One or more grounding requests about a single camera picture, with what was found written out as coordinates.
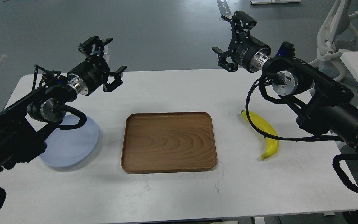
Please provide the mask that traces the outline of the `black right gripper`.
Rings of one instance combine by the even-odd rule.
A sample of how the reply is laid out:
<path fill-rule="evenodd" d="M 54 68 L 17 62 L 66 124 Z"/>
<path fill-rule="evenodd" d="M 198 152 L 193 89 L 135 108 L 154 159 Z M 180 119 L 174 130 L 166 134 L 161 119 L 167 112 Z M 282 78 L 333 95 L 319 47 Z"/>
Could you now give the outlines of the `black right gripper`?
<path fill-rule="evenodd" d="M 258 58 L 262 55 L 270 56 L 271 49 L 250 35 L 250 30 L 256 26 L 257 21 L 244 11 L 235 11 L 231 17 L 222 15 L 221 18 L 230 23 L 233 37 L 225 52 L 219 47 L 212 47 L 212 51 L 218 55 L 218 66 L 227 72 L 238 71 L 238 65 L 250 73 L 260 70 Z M 232 63 L 227 61 L 228 57 L 231 57 Z"/>

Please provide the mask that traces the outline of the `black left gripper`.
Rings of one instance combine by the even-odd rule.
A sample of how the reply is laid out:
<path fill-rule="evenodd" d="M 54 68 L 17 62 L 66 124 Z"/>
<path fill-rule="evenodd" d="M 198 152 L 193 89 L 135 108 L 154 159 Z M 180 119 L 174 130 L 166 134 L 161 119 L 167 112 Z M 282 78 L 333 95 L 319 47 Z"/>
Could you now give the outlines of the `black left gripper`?
<path fill-rule="evenodd" d="M 86 60 L 67 73 L 68 85 L 73 87 L 77 94 L 88 96 L 101 85 L 104 92 L 112 92 L 123 84 L 121 78 L 127 66 L 121 66 L 112 72 L 103 58 L 105 46 L 113 40 L 112 37 L 100 39 L 94 36 L 79 44 L 78 51 L 85 55 Z M 109 77 L 113 77 L 114 81 L 108 83 Z"/>

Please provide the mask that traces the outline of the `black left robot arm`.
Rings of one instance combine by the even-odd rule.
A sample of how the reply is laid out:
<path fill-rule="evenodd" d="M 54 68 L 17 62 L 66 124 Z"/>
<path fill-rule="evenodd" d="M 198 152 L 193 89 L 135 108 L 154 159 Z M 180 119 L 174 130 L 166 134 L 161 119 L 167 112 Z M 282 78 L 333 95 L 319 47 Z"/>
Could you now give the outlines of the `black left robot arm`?
<path fill-rule="evenodd" d="M 112 72 L 104 58 L 105 46 L 112 41 L 94 36 L 80 43 L 78 51 L 85 59 L 67 75 L 34 66 L 31 92 L 0 112 L 0 172 L 44 153 L 45 140 L 55 129 L 84 126 L 86 115 L 67 105 L 79 94 L 91 95 L 100 86 L 112 92 L 122 85 L 127 66 Z"/>

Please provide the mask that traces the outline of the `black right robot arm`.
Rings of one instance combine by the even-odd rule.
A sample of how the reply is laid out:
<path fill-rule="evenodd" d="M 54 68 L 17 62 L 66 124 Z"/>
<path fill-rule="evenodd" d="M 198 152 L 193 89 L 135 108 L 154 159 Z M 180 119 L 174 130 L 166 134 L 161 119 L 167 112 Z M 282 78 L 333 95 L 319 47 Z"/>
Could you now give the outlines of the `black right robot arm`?
<path fill-rule="evenodd" d="M 250 34 L 257 22 L 245 12 L 235 11 L 222 19 L 230 23 L 232 38 L 227 51 L 212 48 L 218 65 L 228 72 L 236 72 L 239 66 L 250 73 L 260 71 L 249 94 L 259 88 L 267 101 L 288 105 L 297 115 L 299 128 L 312 135 L 299 141 L 342 141 L 356 153 L 338 155 L 335 162 L 358 160 L 358 108 L 350 103 L 353 92 L 296 58 L 290 42 L 283 42 L 272 57 L 270 47 Z"/>

